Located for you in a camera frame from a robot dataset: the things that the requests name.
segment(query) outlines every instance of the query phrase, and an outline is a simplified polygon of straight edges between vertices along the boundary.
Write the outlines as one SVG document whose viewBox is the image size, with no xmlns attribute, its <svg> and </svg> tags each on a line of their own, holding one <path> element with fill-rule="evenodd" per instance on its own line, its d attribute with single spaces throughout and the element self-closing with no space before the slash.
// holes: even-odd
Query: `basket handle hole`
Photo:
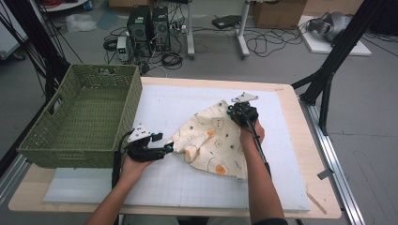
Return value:
<svg viewBox="0 0 398 225">
<path fill-rule="evenodd" d="M 50 108 L 49 113 L 50 113 L 51 115 L 55 114 L 55 113 L 59 110 L 59 108 L 61 107 L 61 105 L 62 105 L 63 102 L 64 102 L 64 99 L 62 99 L 61 97 L 59 97 L 59 98 L 55 101 L 54 105 Z"/>
</svg>

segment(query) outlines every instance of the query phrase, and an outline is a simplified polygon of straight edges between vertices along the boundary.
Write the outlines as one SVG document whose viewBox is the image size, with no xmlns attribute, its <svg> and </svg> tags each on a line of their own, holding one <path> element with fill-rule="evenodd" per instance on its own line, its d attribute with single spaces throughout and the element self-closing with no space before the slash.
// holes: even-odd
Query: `floor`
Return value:
<svg viewBox="0 0 398 225">
<path fill-rule="evenodd" d="M 86 13 L 98 22 L 104 20 L 106 10 L 95 8 L 90 12 L 81 9 L 65 13 Z M 62 21 L 63 14 L 55 20 Z M 124 26 L 126 20 L 113 18 L 111 24 L 91 32 L 66 33 L 64 36 L 85 64 L 102 64 L 105 51 L 103 38 L 110 31 Z M 207 20 L 200 20 L 211 27 Z M 248 26 L 253 26 L 249 19 Z M 194 60 L 186 55 L 186 42 L 182 38 L 184 58 L 182 68 L 163 70 L 158 68 L 146 76 L 244 81 L 257 83 L 294 83 L 315 72 L 327 55 L 309 53 L 304 43 L 287 45 L 269 57 L 255 54 L 242 60 L 237 40 L 231 33 L 195 33 L 197 54 Z M 79 63 L 61 41 L 68 61 Z M 333 80 L 328 131 L 345 177 L 356 198 L 366 224 L 398 224 L 398 158 L 397 130 L 398 84 L 397 56 L 362 40 L 372 52 L 371 57 L 349 56 Z M 372 42 L 397 54 L 398 43 L 372 39 Z M 10 148 L 27 123 L 44 102 L 38 79 L 28 60 L 0 61 L 0 157 Z M 297 90 L 301 94 L 305 88 Z M 19 213 L 8 210 L 13 191 L 0 202 L 0 224 L 78 224 L 88 214 Z M 304 219 L 310 224 L 349 224 L 346 216 L 335 220 Z M 297 224 L 290 219 L 289 224 Z"/>
</svg>

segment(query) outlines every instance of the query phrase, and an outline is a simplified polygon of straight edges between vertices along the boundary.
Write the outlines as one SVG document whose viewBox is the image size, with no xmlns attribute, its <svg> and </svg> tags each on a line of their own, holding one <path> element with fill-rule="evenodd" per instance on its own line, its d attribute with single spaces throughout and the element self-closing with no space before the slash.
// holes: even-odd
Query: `cloth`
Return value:
<svg viewBox="0 0 398 225">
<path fill-rule="evenodd" d="M 223 100 L 194 115 L 169 141 L 185 153 L 194 168 L 218 175 L 247 178 L 246 159 L 240 146 L 240 128 L 226 113 Z"/>
</svg>

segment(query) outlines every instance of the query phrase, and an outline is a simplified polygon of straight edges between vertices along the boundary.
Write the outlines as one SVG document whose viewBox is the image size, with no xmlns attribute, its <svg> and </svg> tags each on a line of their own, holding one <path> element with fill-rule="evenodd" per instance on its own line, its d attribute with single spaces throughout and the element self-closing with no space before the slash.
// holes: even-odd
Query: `green woven basket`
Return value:
<svg viewBox="0 0 398 225">
<path fill-rule="evenodd" d="M 111 168 L 142 89 L 136 66 L 70 66 L 18 152 L 44 168 Z"/>
</svg>

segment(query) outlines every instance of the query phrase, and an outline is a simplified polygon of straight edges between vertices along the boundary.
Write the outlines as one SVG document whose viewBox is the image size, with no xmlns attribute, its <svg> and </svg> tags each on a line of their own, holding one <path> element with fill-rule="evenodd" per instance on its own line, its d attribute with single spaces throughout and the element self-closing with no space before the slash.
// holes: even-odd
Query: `white desk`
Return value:
<svg viewBox="0 0 398 225">
<path fill-rule="evenodd" d="M 242 58 L 248 57 L 249 49 L 246 45 L 246 40 L 243 36 L 243 32 L 246 26 L 246 20 L 249 13 L 251 1 L 264 2 L 265 0 L 244 0 L 242 9 L 242 19 L 240 21 L 240 28 L 237 30 L 237 40 L 242 50 Z M 193 47 L 193 33 L 192 33 L 192 0 L 188 0 L 188 25 L 187 25 L 187 45 L 188 45 L 188 56 L 193 59 L 195 56 L 195 49 Z"/>
</svg>

